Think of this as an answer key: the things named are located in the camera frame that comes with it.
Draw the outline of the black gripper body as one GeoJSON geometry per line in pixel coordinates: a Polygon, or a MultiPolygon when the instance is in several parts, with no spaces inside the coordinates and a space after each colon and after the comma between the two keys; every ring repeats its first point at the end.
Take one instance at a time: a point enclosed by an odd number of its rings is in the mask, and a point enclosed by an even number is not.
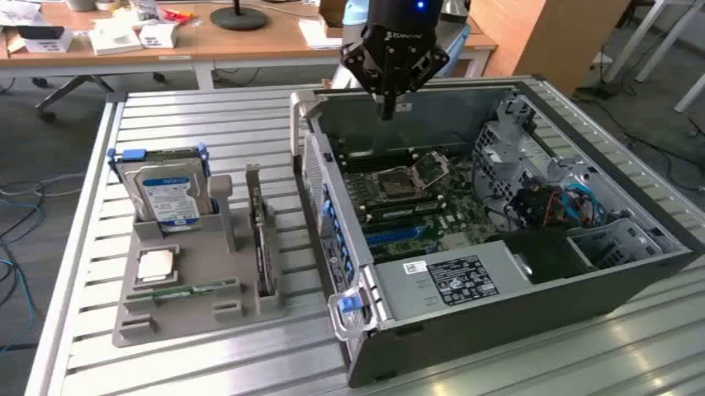
{"type": "Polygon", "coordinates": [[[381,69],[387,92],[388,48],[437,45],[436,25],[441,3],[439,1],[372,1],[361,36],[368,52],[381,69]]]}

